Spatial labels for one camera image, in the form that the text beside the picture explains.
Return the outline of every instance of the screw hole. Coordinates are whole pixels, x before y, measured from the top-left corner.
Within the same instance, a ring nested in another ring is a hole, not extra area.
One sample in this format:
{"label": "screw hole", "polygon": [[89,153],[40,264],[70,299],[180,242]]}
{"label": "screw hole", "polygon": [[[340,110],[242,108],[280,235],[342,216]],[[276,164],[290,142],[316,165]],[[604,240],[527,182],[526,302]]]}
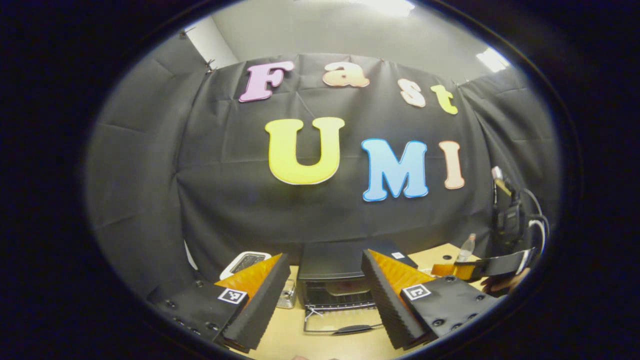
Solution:
{"label": "screw hole", "polygon": [[207,323],[207,329],[218,331],[220,328],[215,323],[209,322]]}

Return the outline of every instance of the table surface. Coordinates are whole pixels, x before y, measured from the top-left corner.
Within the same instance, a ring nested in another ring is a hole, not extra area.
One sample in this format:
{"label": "table surface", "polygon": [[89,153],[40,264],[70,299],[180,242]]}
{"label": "table surface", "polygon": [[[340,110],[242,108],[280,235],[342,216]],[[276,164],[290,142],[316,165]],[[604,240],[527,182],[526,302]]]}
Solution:
{"label": "table surface", "polygon": [[[445,244],[408,256],[418,264],[419,270],[423,270],[431,268],[434,264],[453,263],[459,251],[460,249],[454,245]],[[451,259],[445,260],[443,257],[446,255]],[[475,256],[470,258],[473,261],[478,259]],[[297,275],[298,267],[291,266],[289,278],[295,279]],[[472,282],[471,285],[481,290],[482,280],[484,278]],[[305,310],[297,298],[296,294],[296,304],[292,309],[276,307],[256,350],[251,350],[249,354],[238,353],[258,360],[291,360],[296,356],[302,356],[308,360],[389,360],[420,348],[394,349],[383,327],[342,336],[334,336],[330,333],[305,333],[303,331]]]}

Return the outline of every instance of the ceiling light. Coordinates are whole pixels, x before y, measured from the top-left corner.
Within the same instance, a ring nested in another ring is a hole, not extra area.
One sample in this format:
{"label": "ceiling light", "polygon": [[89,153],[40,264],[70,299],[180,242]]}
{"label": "ceiling light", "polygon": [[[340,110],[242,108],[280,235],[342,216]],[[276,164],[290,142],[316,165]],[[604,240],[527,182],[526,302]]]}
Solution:
{"label": "ceiling light", "polygon": [[476,58],[480,59],[480,61],[493,72],[504,70],[510,65],[507,59],[490,47],[483,53],[477,54]]}
{"label": "ceiling light", "polygon": [[380,12],[395,16],[409,16],[411,10],[415,8],[407,0],[349,0],[351,3],[368,5]]}

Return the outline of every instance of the black foam pad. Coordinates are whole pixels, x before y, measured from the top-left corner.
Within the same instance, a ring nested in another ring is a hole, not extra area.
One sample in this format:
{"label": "black foam pad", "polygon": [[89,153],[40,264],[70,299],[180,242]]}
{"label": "black foam pad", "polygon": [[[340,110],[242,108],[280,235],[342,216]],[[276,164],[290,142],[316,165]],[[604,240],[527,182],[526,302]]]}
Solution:
{"label": "black foam pad", "polygon": [[245,353],[258,347],[290,274],[287,254],[282,254],[249,304],[224,330],[226,345]]}
{"label": "black foam pad", "polygon": [[394,348],[405,349],[418,343],[435,339],[432,332],[425,331],[394,293],[382,269],[367,250],[362,252],[362,272],[365,274],[382,324]]}

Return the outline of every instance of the plastic bottle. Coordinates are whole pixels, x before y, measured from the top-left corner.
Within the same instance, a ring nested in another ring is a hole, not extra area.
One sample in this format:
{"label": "plastic bottle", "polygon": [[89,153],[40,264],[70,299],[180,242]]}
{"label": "plastic bottle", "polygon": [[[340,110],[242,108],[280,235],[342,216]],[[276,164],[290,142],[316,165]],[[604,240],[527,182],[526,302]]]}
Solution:
{"label": "plastic bottle", "polygon": [[458,258],[456,259],[457,263],[465,263],[469,260],[469,257],[473,254],[474,248],[476,247],[476,234],[472,233],[469,235],[469,239],[462,244],[460,248],[460,254],[458,254]]}

